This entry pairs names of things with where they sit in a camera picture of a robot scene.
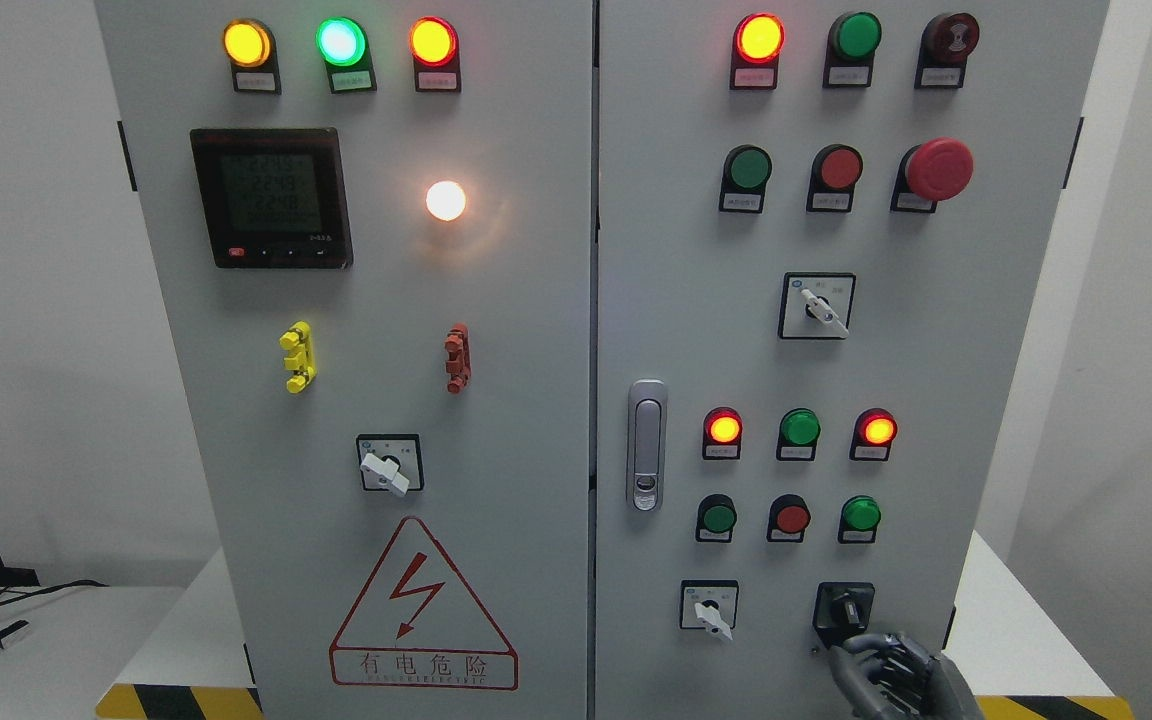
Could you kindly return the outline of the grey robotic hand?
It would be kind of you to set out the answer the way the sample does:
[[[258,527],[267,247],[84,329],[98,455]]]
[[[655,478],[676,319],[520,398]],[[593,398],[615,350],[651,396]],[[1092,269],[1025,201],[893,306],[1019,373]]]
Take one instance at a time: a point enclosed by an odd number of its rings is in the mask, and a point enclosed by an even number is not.
[[[957,666],[902,632],[855,635],[828,650],[838,691],[858,719],[983,719]]]

